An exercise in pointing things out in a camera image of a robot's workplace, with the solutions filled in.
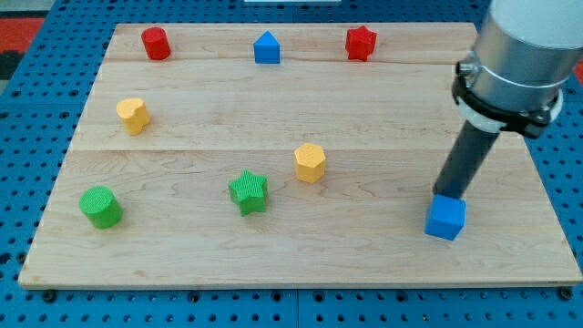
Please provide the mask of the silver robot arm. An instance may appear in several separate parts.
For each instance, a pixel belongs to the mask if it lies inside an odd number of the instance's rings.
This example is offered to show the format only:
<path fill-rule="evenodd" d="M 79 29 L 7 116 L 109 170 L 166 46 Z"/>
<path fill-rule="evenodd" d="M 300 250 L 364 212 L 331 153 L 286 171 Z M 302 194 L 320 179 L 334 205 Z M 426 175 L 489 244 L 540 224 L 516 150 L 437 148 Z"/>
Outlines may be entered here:
<path fill-rule="evenodd" d="M 452 94 L 474 128 L 537 138 L 563 107 L 582 57 L 582 0 L 493 0 Z"/>

